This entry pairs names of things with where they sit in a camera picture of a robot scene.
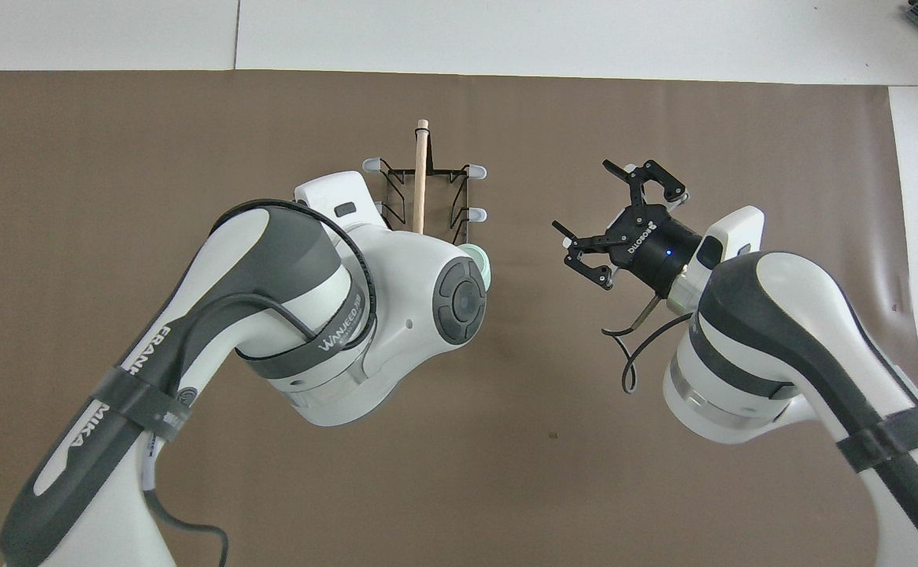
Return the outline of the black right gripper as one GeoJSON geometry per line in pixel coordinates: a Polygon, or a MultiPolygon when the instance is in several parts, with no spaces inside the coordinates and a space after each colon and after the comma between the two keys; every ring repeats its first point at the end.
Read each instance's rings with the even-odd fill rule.
{"type": "MultiPolygon", "coordinates": [[[[685,184],[679,182],[670,172],[653,159],[642,165],[629,164],[627,169],[613,164],[610,159],[602,162],[611,175],[631,188],[631,207],[642,207],[645,201],[645,183],[656,182],[663,187],[664,200],[668,209],[675,209],[688,200],[685,184]]],[[[646,207],[647,223],[636,225],[638,215],[624,211],[613,224],[617,235],[625,235],[622,245],[607,235],[591,237],[575,236],[559,221],[553,221],[553,228],[564,236],[564,265],[582,274],[586,279],[610,290],[613,287],[613,270],[607,266],[589,268],[582,262],[583,254],[606,254],[613,247],[613,264],[635,274],[646,286],[657,294],[667,294],[675,279],[683,271],[701,242],[700,234],[676,221],[665,207],[646,207]]]]}

